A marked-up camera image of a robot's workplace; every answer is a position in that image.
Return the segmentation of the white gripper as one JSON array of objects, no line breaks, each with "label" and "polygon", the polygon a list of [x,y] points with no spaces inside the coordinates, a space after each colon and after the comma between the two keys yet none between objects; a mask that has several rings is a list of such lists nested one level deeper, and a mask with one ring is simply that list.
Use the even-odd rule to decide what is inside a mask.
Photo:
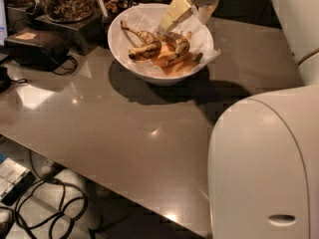
[{"label": "white gripper", "polygon": [[218,6],[219,0],[171,0],[163,13],[159,26],[167,31],[174,23],[187,13],[194,3],[199,6],[198,19],[202,24],[206,24]]}]

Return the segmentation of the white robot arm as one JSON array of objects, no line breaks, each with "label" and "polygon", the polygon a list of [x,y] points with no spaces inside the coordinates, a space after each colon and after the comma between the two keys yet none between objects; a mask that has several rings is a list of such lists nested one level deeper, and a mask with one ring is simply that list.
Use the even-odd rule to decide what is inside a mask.
[{"label": "white robot arm", "polygon": [[319,239],[319,0],[271,0],[299,88],[237,102],[216,122],[212,239]]}]

